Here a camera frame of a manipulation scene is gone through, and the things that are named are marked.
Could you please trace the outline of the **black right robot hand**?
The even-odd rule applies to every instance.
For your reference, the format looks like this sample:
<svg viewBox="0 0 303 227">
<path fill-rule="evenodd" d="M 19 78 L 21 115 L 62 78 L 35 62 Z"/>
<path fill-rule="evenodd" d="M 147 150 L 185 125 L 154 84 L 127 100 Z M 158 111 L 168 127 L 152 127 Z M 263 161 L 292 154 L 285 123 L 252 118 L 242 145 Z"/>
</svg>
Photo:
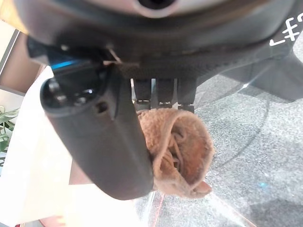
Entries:
<svg viewBox="0 0 303 227">
<path fill-rule="evenodd" d="M 289 47 L 299 0 L 17 0 L 31 59 L 54 74 L 40 101 L 88 178 L 119 200 L 160 183 L 204 195 L 211 162 L 194 114 L 214 75 Z"/>
</svg>

